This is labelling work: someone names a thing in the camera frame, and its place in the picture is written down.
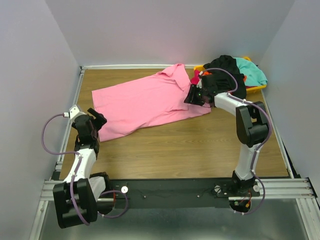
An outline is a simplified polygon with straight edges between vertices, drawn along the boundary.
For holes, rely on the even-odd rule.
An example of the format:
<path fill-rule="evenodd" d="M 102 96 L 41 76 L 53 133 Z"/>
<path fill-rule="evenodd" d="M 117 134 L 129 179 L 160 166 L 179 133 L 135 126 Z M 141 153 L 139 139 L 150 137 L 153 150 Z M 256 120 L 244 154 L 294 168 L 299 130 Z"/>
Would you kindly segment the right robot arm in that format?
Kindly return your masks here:
<path fill-rule="evenodd" d="M 191 84 L 186 104 L 210 106 L 223 109 L 235 116 L 236 135 L 241 143 L 238 164 L 231 180 L 222 189 L 227 196 L 241 196 L 256 185 L 256 164 L 261 148 L 269 140 L 272 124 L 265 105 L 261 101 L 251 102 L 233 95 L 232 91 L 218 90 L 214 84 L 211 88 L 204 76 L 199 84 Z"/>

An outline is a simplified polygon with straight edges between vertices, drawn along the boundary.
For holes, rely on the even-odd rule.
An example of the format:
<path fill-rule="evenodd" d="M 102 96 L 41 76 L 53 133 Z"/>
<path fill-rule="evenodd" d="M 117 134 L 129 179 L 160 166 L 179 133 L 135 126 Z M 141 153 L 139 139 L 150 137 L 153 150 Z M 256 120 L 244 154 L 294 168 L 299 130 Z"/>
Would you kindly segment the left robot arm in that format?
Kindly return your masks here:
<path fill-rule="evenodd" d="M 111 191 L 105 172 L 91 174 L 100 150 L 99 130 L 107 120 L 94 109 L 83 112 L 77 105 L 72 106 L 64 116 L 70 119 L 77 136 L 71 170 L 62 183 L 53 187 L 57 221 L 62 229 L 95 222 L 98 218 L 98 198 L 107 197 Z"/>

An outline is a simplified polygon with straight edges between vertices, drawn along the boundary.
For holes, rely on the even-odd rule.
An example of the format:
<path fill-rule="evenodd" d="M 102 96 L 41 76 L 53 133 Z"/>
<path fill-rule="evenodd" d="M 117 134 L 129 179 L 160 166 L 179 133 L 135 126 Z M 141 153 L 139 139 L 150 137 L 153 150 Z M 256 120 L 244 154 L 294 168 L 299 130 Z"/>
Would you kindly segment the pink t shirt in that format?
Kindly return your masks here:
<path fill-rule="evenodd" d="M 94 109 L 107 123 L 101 142 L 154 127 L 209 114 L 211 108 L 185 103 L 191 82 L 184 64 L 156 74 L 92 91 Z"/>

